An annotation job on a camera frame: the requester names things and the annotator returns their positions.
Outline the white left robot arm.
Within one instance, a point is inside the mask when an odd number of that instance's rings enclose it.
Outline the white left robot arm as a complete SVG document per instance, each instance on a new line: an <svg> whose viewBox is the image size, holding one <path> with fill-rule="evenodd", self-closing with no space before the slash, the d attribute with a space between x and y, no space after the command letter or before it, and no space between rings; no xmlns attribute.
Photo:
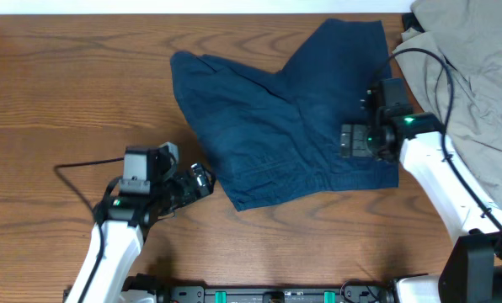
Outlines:
<svg viewBox="0 0 502 303"><path fill-rule="evenodd" d="M173 157L160 164L124 161L90 208L93 230L86 258L65 302L164 302L170 295L154 278L128 273L157 222L213 193L216 177L199 163L184 173Z"/></svg>

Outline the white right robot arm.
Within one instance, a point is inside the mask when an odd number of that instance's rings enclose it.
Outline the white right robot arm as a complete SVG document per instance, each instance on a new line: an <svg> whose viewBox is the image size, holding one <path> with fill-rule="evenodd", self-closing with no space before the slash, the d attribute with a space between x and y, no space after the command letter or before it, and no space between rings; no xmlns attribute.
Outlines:
<svg viewBox="0 0 502 303"><path fill-rule="evenodd" d="M343 125L340 152L400 163L425 191L454 244L441 274L395 279L381 292L382 302L502 302L502 209L433 114Z"/></svg>

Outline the dark blue shorts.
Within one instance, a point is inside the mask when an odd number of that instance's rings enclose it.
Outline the dark blue shorts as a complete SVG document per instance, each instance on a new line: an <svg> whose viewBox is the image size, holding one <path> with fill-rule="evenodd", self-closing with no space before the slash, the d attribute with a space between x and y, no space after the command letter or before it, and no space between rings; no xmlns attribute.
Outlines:
<svg viewBox="0 0 502 303"><path fill-rule="evenodd" d="M398 167L340 154L341 127L388 78L382 23L324 21L275 73L226 58L172 55L174 97L236 210L323 191L398 186Z"/></svg>

